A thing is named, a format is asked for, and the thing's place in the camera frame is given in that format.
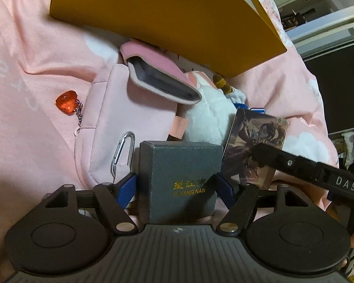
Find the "heart-shaped gem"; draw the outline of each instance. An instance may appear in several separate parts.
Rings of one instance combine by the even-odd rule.
[[[76,108],[77,93],[74,90],[69,90],[61,94],[55,104],[63,113],[71,115]]]

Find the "gray box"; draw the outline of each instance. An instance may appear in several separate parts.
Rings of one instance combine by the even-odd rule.
[[[144,141],[138,209],[143,223],[187,223],[214,213],[223,147],[206,142]]]

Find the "yellow box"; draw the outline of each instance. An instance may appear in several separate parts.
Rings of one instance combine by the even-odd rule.
[[[286,52],[258,0],[51,0],[50,15],[143,40],[225,77]]]

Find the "ribbed gray surface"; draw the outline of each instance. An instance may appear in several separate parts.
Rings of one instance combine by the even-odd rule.
[[[257,264],[236,238],[210,226],[147,225],[118,238],[97,264],[78,274],[38,278],[18,273],[10,283],[345,283],[338,273],[316,279],[290,278]]]

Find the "round black disc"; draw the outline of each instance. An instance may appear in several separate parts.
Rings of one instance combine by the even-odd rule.
[[[346,229],[316,207],[262,217],[247,230],[246,242],[265,265],[297,275],[333,270],[350,248]]]

